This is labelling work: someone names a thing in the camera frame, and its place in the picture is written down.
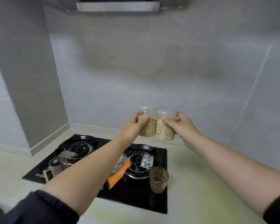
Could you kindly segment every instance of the person's right arm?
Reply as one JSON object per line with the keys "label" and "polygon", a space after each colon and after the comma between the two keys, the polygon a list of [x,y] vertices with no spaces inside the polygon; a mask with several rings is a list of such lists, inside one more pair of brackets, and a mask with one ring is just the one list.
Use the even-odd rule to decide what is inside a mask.
{"label": "person's right arm", "polygon": [[266,208],[280,196],[280,171],[201,135],[182,113],[178,112],[178,118],[179,122],[168,118],[162,120],[175,130],[188,148],[207,162],[244,203],[263,216]]}

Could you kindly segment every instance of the gas stove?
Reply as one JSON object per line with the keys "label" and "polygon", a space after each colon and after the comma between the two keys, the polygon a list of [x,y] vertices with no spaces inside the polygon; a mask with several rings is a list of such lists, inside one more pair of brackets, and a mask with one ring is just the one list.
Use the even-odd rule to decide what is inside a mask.
{"label": "gas stove", "polygon": [[[91,154],[110,140],[95,138],[89,135],[75,134],[58,146],[48,157],[30,170],[23,179],[45,184],[43,170],[48,168],[50,160],[62,151],[75,152],[76,155],[68,159],[69,165],[74,164]],[[105,183],[97,197],[111,200],[150,211],[167,214],[167,188],[161,194],[151,191],[149,185],[149,170],[140,166],[144,154],[154,155],[153,166],[160,166],[167,170],[167,150],[142,144],[131,144],[125,151],[131,166],[110,190]]]}

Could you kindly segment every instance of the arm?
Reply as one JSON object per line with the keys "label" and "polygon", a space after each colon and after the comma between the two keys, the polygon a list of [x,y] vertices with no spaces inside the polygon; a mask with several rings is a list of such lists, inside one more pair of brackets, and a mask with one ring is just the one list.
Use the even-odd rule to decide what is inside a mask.
{"label": "arm", "polygon": [[179,122],[168,118],[163,122],[172,127],[185,145],[200,155],[244,203],[262,216],[280,196],[280,171],[201,135],[182,113],[178,112],[178,118]]}
{"label": "arm", "polygon": [[84,214],[107,180],[120,155],[133,143],[141,127],[148,121],[148,117],[145,117],[136,123],[137,119],[138,113],[135,113],[116,139],[54,177],[42,190],[59,198],[79,215]]}

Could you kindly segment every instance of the jar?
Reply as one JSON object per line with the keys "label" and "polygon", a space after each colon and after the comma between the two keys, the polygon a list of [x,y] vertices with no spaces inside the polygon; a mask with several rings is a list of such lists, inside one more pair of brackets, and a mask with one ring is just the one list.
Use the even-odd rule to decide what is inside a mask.
{"label": "jar", "polygon": [[177,111],[168,111],[166,109],[157,110],[157,125],[156,133],[157,138],[162,141],[172,141],[175,139],[175,131],[173,128],[167,126],[162,122],[162,117],[170,118],[176,121]]}
{"label": "jar", "polygon": [[145,116],[149,116],[149,121],[141,128],[139,136],[142,137],[152,137],[156,135],[156,110],[149,109],[146,106],[139,108],[139,112],[143,114],[138,116],[138,121],[140,121]]}

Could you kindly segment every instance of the black sleeve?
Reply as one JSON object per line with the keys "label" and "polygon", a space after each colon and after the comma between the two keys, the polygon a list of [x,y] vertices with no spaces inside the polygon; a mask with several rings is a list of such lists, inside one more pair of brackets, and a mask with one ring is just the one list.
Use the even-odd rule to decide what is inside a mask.
{"label": "black sleeve", "polygon": [[37,190],[1,217],[0,224],[76,224],[78,220],[78,214],[65,203]]}
{"label": "black sleeve", "polygon": [[268,224],[280,224],[280,196],[265,210],[263,219]]}

